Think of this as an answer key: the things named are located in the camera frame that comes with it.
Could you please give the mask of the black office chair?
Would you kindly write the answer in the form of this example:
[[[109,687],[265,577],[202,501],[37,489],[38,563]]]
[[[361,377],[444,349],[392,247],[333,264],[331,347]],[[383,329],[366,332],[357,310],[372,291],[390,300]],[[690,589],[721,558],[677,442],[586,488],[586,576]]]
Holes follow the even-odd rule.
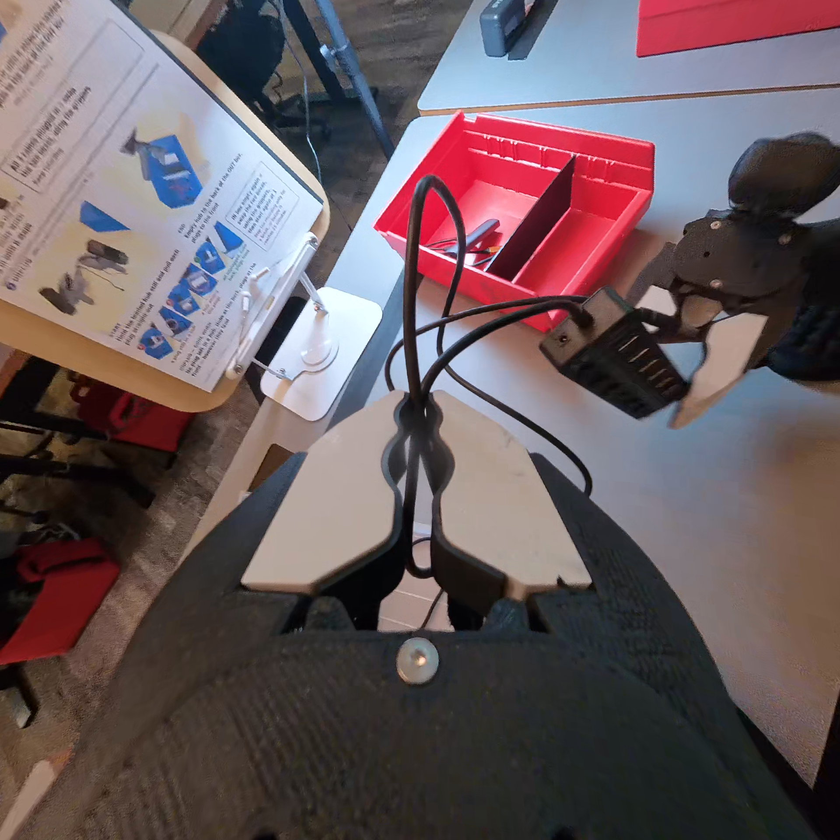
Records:
[[[282,97],[278,69],[286,44],[279,2],[232,1],[196,54],[270,130],[314,128],[330,140],[329,124],[310,114],[306,91]]]

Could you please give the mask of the black usb hub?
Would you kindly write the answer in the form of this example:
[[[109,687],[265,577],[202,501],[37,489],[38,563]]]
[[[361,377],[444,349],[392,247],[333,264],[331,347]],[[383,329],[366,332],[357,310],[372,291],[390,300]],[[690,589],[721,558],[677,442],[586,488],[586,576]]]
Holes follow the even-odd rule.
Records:
[[[539,345],[557,372],[635,419],[687,395],[688,381],[659,341],[696,341],[696,328],[675,314],[635,308],[611,288],[598,290],[581,308],[586,323],[570,314]]]

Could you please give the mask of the red bag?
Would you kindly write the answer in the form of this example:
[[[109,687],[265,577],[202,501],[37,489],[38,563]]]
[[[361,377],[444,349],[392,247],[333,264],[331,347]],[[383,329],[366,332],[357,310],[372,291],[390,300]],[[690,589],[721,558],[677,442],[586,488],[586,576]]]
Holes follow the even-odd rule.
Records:
[[[80,374],[71,375],[70,381],[78,419],[117,443],[175,455],[196,416]]]
[[[96,538],[24,545],[2,577],[1,666],[70,651],[119,577]]]

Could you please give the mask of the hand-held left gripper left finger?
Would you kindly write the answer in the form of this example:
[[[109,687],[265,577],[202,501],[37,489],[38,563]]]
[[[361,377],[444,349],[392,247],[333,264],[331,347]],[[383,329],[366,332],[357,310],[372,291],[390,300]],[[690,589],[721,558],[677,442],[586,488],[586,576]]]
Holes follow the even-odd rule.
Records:
[[[389,392],[307,451],[240,583],[251,592],[332,597],[359,629],[376,629],[401,582],[408,525],[403,410]]]

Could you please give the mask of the red ribbed bin white label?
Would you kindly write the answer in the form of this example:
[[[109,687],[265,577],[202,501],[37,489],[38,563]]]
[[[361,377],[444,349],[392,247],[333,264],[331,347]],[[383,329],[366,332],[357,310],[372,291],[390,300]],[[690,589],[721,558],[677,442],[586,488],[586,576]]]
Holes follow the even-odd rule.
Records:
[[[838,27],[838,1],[641,1],[636,56],[662,56]]]

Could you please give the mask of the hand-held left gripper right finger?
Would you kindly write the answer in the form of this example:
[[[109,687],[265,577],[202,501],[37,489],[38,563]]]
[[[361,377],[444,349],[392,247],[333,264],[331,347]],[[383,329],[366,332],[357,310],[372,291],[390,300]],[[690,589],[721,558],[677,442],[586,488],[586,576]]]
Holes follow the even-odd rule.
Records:
[[[593,580],[529,451],[458,398],[427,403],[430,560],[448,598],[482,617],[499,601],[525,603]]]

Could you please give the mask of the dark grey device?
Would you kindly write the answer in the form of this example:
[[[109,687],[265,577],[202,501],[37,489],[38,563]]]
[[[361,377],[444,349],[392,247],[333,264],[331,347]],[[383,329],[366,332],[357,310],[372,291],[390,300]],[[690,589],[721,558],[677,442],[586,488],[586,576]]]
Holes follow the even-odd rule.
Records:
[[[525,60],[548,23],[557,1],[491,1],[479,15],[479,31],[489,58]]]

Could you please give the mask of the red plastic bin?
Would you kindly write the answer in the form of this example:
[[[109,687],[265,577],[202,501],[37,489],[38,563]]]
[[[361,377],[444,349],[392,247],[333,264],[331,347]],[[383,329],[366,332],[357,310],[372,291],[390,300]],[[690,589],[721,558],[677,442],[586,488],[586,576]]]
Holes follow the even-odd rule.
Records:
[[[514,281],[487,265],[573,154],[571,208]],[[655,144],[496,114],[453,116],[374,223],[406,253],[415,187],[435,175],[452,193],[468,233],[497,218],[488,253],[469,254],[458,293],[489,305],[559,295],[587,296],[605,285],[607,267],[648,210],[655,189]]]

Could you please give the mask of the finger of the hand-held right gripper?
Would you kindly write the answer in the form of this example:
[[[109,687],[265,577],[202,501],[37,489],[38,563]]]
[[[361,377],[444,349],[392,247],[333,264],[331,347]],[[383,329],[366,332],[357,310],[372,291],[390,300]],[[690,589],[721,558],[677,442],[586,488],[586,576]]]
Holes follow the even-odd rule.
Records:
[[[693,424],[740,383],[768,320],[762,314],[744,312],[709,325],[700,363],[689,379],[687,393],[668,420],[669,428]]]
[[[682,332],[679,305],[671,293],[675,243],[665,243],[646,264],[628,292],[633,309],[628,323],[635,332]]]

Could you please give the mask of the printed sign board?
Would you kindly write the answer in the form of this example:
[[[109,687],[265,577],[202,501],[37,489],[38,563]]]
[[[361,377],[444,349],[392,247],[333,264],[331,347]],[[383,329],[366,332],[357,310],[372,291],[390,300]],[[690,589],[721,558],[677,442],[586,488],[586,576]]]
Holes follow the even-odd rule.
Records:
[[[315,176],[115,2],[2,2],[2,360],[223,404],[329,226]]]

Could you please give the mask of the black bin divider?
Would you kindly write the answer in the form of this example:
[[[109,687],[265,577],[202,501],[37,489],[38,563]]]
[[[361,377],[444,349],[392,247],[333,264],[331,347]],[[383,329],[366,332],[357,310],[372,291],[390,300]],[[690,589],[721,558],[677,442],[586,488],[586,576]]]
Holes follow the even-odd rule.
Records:
[[[577,155],[573,154],[489,262],[486,268],[488,274],[514,281],[535,255],[555,225],[571,208],[576,162]]]

